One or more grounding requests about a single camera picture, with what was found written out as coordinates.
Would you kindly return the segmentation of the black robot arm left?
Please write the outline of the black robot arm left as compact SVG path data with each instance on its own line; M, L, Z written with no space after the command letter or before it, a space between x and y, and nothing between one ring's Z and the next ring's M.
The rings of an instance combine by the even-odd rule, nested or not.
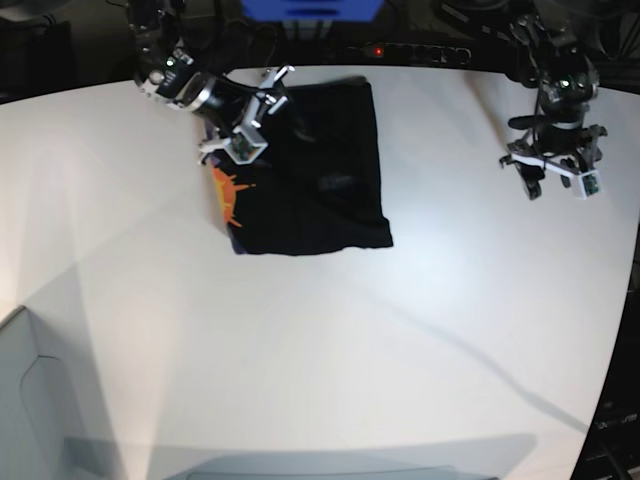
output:
M559 6L523 1L513 12L511 33L528 58L520 81L536 89L536 99L532 114L509 119L508 127L523 135L507 144L500 166L515 167L531 201L542 195L548 173L587 199L602 190L596 163L599 141L608 135L601 125L584 124L599 75Z

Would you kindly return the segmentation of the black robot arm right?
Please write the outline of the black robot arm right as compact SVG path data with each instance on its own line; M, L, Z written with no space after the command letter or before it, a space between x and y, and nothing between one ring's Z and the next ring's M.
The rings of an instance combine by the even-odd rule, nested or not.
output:
M205 121L206 137L198 147L202 165L216 155L239 166L256 162L269 146L261 134L263 118L284 109L290 110L292 130L299 139L316 140L283 83L295 71L293 66L268 65L261 82L249 86L231 80L216 64L231 50L222 42L228 27L248 30L252 40L271 31L269 39L276 42L279 31L273 25L220 19L208 43L192 48L183 24L184 1L129 1L125 9L135 43L136 86L145 97Z

